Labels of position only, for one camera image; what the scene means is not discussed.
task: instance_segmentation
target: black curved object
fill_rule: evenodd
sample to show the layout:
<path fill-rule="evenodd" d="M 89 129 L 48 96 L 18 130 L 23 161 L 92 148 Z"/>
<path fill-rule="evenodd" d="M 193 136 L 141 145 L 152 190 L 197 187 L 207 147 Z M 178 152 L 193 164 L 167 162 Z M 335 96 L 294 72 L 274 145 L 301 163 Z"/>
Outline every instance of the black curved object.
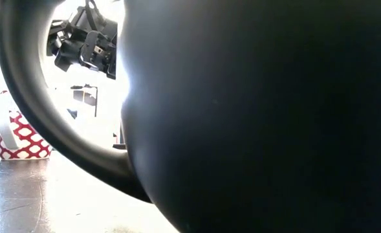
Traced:
<path fill-rule="evenodd" d="M 381 232 L 381 1 L 124 2 L 123 157 L 41 91 L 56 2 L 0 2 L 5 78 L 54 147 L 145 199 L 134 170 L 181 232 Z"/>
<path fill-rule="evenodd" d="M 55 149 L 107 184 L 149 201 L 127 152 L 97 148 L 82 139 L 58 114 L 46 92 L 39 58 L 46 52 L 52 13 L 61 2 L 0 1 L 0 64 L 10 93 L 28 121 Z"/>

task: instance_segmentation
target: black mechanical device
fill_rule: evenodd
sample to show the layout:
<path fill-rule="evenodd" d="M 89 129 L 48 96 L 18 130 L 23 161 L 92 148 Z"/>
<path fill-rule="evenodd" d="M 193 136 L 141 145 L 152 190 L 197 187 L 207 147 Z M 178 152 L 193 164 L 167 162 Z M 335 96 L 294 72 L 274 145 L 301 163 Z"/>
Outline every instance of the black mechanical device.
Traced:
<path fill-rule="evenodd" d="M 63 71 L 79 64 L 115 79 L 116 35 L 117 22 L 104 18 L 96 3 L 86 0 L 70 19 L 52 22 L 47 56 L 56 56 L 55 65 Z"/>

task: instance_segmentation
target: red and white patterned fabric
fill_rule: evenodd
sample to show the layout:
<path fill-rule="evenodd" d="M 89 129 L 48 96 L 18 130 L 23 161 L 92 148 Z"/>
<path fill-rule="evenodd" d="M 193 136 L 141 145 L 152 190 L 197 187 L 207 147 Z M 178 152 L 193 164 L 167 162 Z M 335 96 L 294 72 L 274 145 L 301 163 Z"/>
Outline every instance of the red and white patterned fabric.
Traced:
<path fill-rule="evenodd" d="M 17 150 L 6 148 L 0 136 L 0 157 L 4 160 L 46 159 L 50 156 L 52 147 L 41 135 L 35 132 L 19 111 L 9 111 L 11 130 L 20 140 Z"/>

